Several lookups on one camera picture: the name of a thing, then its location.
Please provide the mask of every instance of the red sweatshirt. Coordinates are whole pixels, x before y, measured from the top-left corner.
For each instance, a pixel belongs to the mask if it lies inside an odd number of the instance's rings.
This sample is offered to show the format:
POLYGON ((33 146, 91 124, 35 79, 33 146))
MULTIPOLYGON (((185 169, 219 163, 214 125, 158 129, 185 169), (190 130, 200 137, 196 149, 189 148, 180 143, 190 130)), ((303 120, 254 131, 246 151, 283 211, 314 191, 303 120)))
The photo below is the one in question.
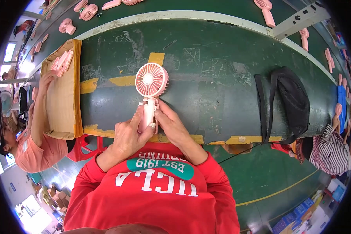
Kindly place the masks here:
POLYGON ((107 173, 96 158, 86 163, 71 191, 65 230, 143 223, 170 234, 238 234, 232 192, 210 153, 194 166, 172 144, 147 143, 107 173))

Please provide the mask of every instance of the person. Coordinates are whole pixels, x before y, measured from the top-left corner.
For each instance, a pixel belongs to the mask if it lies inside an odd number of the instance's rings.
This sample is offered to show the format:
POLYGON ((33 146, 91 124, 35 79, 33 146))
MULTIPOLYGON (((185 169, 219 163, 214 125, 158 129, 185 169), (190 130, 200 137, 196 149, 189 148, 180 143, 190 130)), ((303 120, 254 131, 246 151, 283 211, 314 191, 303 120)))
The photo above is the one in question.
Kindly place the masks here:
POLYGON ((46 170, 66 156, 74 147, 75 140, 65 141, 44 133, 44 98, 56 72, 49 71, 40 78, 39 93, 33 107, 29 108, 27 128, 18 136, 3 122, 0 154, 11 153, 19 168, 35 173, 46 170))
POLYGON ((351 124, 347 126, 344 138, 340 135, 341 123, 339 116, 335 115, 332 124, 328 124, 322 135, 297 139, 290 145, 278 146, 272 144, 273 149, 288 152, 303 163, 305 159, 311 162, 317 169, 330 175, 342 175, 351 170, 351 142, 347 144, 350 135, 351 124))
POLYGON ((239 233, 222 167, 161 100, 154 115, 171 144, 146 143, 155 125, 138 133, 143 110, 117 123, 113 144, 80 170, 64 233, 239 233))

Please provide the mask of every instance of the cable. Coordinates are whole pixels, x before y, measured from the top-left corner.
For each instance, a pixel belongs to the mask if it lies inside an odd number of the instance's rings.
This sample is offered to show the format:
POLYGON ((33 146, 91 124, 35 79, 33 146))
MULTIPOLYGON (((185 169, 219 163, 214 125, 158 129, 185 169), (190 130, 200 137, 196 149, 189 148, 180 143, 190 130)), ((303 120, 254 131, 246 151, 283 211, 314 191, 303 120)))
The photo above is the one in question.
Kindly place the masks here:
POLYGON ((239 154, 241 154, 241 153, 244 153, 244 152, 246 152, 246 151, 248 151, 248 150, 250 150, 250 149, 253 149, 253 148, 255 148, 255 147, 258 146, 258 145, 262 145, 262 144, 258 143, 257 145, 254 145, 253 147, 251 147, 251 148, 249 148, 249 149, 246 149, 246 150, 244 150, 244 151, 242 151, 242 152, 240 152, 240 153, 237 153, 236 155, 233 155, 233 156, 231 156, 231 157, 228 157, 228 158, 222 160, 221 162, 219 162, 219 164, 221 164, 222 162, 225 162, 226 160, 231 159, 232 157, 235 157, 235 156, 237 156, 237 155, 239 155, 239 154))

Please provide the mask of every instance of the cardboard sheet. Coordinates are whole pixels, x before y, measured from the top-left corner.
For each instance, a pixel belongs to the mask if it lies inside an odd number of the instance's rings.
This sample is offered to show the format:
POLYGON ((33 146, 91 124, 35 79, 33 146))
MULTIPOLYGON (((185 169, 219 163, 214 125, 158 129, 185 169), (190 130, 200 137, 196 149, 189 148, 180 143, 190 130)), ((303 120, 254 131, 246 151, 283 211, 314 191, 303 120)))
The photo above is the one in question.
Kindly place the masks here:
POLYGON ((43 75, 51 70, 53 61, 65 51, 71 49, 74 52, 69 70, 50 84, 44 99, 44 113, 47 117, 44 129, 53 138, 72 140, 83 135, 79 100, 81 45, 81 40, 67 40, 42 64, 43 75))

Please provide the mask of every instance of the striped shirt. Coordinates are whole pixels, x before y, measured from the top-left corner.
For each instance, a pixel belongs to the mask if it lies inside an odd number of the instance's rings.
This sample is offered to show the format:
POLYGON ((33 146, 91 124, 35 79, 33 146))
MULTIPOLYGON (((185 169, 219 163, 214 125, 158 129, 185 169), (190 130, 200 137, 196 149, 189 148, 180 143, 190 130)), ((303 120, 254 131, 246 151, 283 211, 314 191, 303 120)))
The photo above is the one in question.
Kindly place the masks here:
POLYGON ((341 135, 328 124, 322 135, 313 137, 309 161, 327 174, 341 175, 351 170, 350 148, 343 143, 341 135))

